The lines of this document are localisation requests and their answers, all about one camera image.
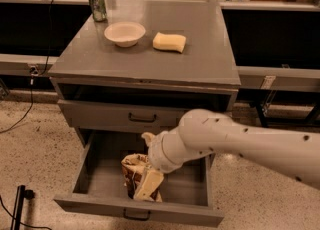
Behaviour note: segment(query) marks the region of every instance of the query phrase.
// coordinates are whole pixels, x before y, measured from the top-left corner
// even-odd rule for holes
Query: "terrazzo floor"
[[[54,230],[210,229],[63,211],[53,198],[69,192],[83,147],[56,101],[54,93],[35,94],[27,117],[13,130],[0,134],[0,195],[9,211],[13,210],[17,186],[26,185],[35,198],[25,200],[22,220],[34,226]],[[0,101],[0,129],[19,120],[29,106],[28,92],[12,92]],[[258,123],[255,111],[243,104],[235,105],[233,115],[242,123]],[[319,190],[227,154],[216,156],[211,171],[213,204],[225,214],[218,229],[319,229]],[[10,229],[10,225],[10,216],[0,208],[0,229]]]

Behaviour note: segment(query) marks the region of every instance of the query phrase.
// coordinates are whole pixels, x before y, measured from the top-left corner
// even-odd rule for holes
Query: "gray cabinet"
[[[70,193],[54,199],[71,212],[215,227],[223,214],[212,204],[212,157],[166,175],[161,203],[128,197],[121,160],[147,153],[141,134],[175,127],[190,109],[232,108],[240,81],[221,11],[212,2],[113,3],[108,23],[89,18],[49,72],[62,113],[84,146]],[[133,9],[143,14],[129,14]],[[183,18],[186,13],[192,18]],[[110,23],[122,20],[146,27],[134,47],[119,48],[103,37]],[[187,36],[184,53],[152,48],[155,30],[177,28]]]

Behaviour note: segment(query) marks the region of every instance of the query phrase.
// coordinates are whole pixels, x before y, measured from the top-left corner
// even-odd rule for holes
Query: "soda can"
[[[104,0],[89,0],[94,21],[100,22],[107,19],[107,10]]]

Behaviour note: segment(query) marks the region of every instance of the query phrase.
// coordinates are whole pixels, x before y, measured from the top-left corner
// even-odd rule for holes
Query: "bowl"
[[[117,22],[104,31],[105,37],[120,47],[131,47],[144,36],[146,29],[136,22]]]

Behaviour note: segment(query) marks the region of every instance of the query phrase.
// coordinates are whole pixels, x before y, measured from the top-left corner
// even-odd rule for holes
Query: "white robotic arm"
[[[251,127],[195,109],[175,129],[142,137],[152,166],[162,173],[212,153],[232,153],[320,189],[320,134]]]

